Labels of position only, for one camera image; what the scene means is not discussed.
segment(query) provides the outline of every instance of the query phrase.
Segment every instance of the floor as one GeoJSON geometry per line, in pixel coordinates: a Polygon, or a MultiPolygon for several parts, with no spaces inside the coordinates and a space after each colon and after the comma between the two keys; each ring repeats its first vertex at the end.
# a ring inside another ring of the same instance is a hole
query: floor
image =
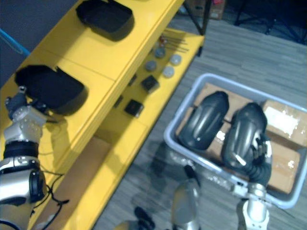
{"type": "MultiPolygon", "coordinates": [[[[196,32],[185,16],[176,16],[170,26],[196,32]]],[[[163,131],[199,75],[215,73],[306,107],[306,58],[303,45],[210,20],[202,56],[192,62],[93,229],[111,230],[124,220],[134,220],[135,206],[141,206],[153,217],[156,229],[171,229],[172,195],[186,176],[170,158],[163,131]]],[[[197,173],[202,183],[202,229],[237,229],[239,199],[207,180],[207,172],[202,168],[197,167],[197,173]]],[[[268,229],[306,229],[306,207],[305,183],[299,201],[287,210],[288,214],[276,207],[270,209],[268,229]]]]}
{"type": "MultiPolygon", "coordinates": [[[[227,5],[223,13],[223,20],[230,24],[234,24],[242,2],[243,0],[227,0],[227,5]]],[[[273,12],[276,9],[279,9],[281,17],[277,18],[274,23],[274,26],[270,31],[271,36],[290,41],[296,40],[283,24],[282,20],[286,22],[300,38],[304,35],[306,36],[307,3],[304,0],[247,0],[247,4],[240,16],[240,20],[253,16],[258,16],[259,19],[243,23],[240,27],[264,33],[267,30],[267,25],[272,23],[273,12]]],[[[307,44],[307,37],[305,37],[303,43],[305,45],[307,44]]]]}

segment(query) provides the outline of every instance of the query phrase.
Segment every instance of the yellow shelf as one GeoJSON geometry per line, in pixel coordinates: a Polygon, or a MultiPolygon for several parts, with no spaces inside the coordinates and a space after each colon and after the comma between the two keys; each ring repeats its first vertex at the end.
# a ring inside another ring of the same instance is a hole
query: yellow shelf
{"type": "MultiPolygon", "coordinates": [[[[47,124],[39,146],[39,160],[49,171],[65,173],[98,129],[132,75],[184,0],[119,0],[133,10],[135,25],[121,41],[111,42],[77,18],[78,1],[21,64],[59,66],[89,89],[87,101],[75,114],[59,117],[59,124],[47,124]]],[[[4,151],[3,131],[11,124],[4,99],[17,93],[12,76],[1,88],[0,151],[4,151]]],[[[55,176],[46,174],[50,184],[55,176]]],[[[46,204],[35,210],[32,228],[46,204]]]]}
{"type": "Polygon", "coordinates": [[[164,34],[185,40],[187,45],[180,47],[189,51],[181,53],[167,49],[166,57],[159,60],[150,53],[136,71],[137,79],[126,87],[122,93],[123,100],[116,108],[111,109],[95,134],[111,144],[111,151],[67,221],[65,230],[92,228],[204,40],[203,36],[173,29],[166,29],[164,34]],[[174,67],[175,75],[168,79],[161,72],[165,65],[170,65],[168,60],[174,53],[182,56],[182,62],[174,67]],[[158,68],[149,73],[144,69],[144,64],[152,59],[158,61],[158,68]],[[159,81],[160,88],[147,94],[140,82],[150,74],[159,81]],[[139,118],[124,112],[130,99],[144,105],[139,118]]]}

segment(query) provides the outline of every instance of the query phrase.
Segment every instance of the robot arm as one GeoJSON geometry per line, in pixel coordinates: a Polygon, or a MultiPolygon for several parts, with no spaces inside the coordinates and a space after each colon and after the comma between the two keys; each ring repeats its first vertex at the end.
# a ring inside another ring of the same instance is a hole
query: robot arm
{"type": "Polygon", "coordinates": [[[25,87],[5,102],[12,125],[5,129],[0,162],[0,229],[27,229],[35,205],[46,194],[38,144],[45,116],[27,104],[25,87]]]}

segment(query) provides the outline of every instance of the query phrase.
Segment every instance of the gray plastic bin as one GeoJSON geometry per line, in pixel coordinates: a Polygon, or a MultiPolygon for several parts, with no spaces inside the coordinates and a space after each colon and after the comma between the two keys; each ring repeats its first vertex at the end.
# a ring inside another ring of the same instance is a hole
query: gray plastic bin
{"type": "MultiPolygon", "coordinates": [[[[253,88],[250,88],[248,86],[242,85],[240,83],[223,78],[215,74],[205,73],[196,79],[190,92],[186,95],[185,99],[182,101],[181,105],[177,109],[173,120],[167,126],[164,132],[164,140],[167,143],[167,145],[173,150],[182,154],[184,157],[189,158],[193,160],[194,162],[200,164],[206,169],[216,173],[218,176],[225,178],[230,183],[232,184],[242,183],[243,186],[247,186],[248,184],[247,181],[224,171],[221,167],[217,166],[216,164],[212,163],[206,158],[198,155],[197,153],[194,153],[193,151],[179,144],[175,136],[175,131],[177,127],[179,126],[181,120],[183,119],[186,113],[186,110],[190,106],[193,105],[193,102],[195,101],[196,96],[200,93],[200,91],[202,90],[202,88],[204,87],[206,83],[211,83],[213,85],[219,86],[226,90],[233,91],[237,94],[240,94],[241,96],[249,98],[258,103],[262,103],[265,100],[270,99],[270,100],[275,100],[280,103],[289,105],[301,111],[307,112],[307,109],[300,107],[296,104],[293,104],[291,102],[285,101],[276,96],[270,95],[265,92],[261,92],[259,90],[255,90],[253,88]]],[[[300,153],[300,162],[299,162],[294,186],[292,188],[291,193],[283,194],[283,193],[268,189],[267,196],[266,196],[266,200],[268,202],[280,208],[283,208],[283,209],[291,208],[296,204],[299,194],[302,190],[302,186],[303,186],[304,179],[305,179],[306,172],[307,172],[307,150],[306,148],[303,148],[303,149],[298,149],[297,152],[300,153]]]]}

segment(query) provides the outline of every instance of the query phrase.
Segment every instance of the box in background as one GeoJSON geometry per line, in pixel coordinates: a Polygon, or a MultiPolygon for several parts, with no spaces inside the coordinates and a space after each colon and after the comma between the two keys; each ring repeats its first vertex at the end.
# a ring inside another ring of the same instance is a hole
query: box in background
{"type": "Polygon", "coordinates": [[[221,164],[222,160],[222,150],[225,140],[225,136],[230,129],[231,125],[229,123],[224,123],[220,131],[214,137],[213,142],[205,152],[205,158],[211,160],[216,164],[221,164]]]}
{"type": "MultiPolygon", "coordinates": [[[[52,222],[49,226],[50,229],[62,229],[64,227],[67,219],[71,216],[86,191],[87,186],[101,166],[109,149],[110,145],[108,143],[96,137],[92,137],[85,146],[83,152],[65,174],[63,181],[54,193],[56,199],[69,199],[70,201],[63,206],[56,221],[52,222]]],[[[50,199],[32,229],[42,229],[46,221],[57,212],[58,208],[57,203],[50,199]]]]}
{"type": "MultiPolygon", "coordinates": [[[[206,0],[186,0],[191,8],[192,14],[196,17],[203,17],[206,0]]],[[[226,0],[213,0],[210,8],[209,18],[221,20],[223,17],[226,0]]]]}
{"type": "Polygon", "coordinates": [[[273,141],[294,150],[307,146],[307,113],[271,100],[265,102],[263,111],[267,135],[273,141]]]}
{"type": "Polygon", "coordinates": [[[268,187],[289,194],[293,188],[300,154],[273,141],[271,146],[273,162],[268,187]]]}
{"type": "Polygon", "coordinates": [[[243,108],[247,103],[252,102],[252,100],[245,98],[245,97],[242,97],[242,96],[240,96],[240,95],[238,95],[234,92],[231,92],[229,90],[225,90],[225,89],[220,88],[218,86],[207,83],[203,87],[200,94],[198,94],[198,96],[196,97],[196,99],[194,101],[194,105],[199,106],[200,103],[202,102],[202,100],[205,97],[209,96],[212,93],[215,93],[216,91],[224,91],[228,95],[229,109],[228,109],[228,112],[227,112],[227,114],[225,115],[225,118],[224,118],[224,120],[227,121],[227,122],[231,122],[232,116],[237,110],[243,108]]]}

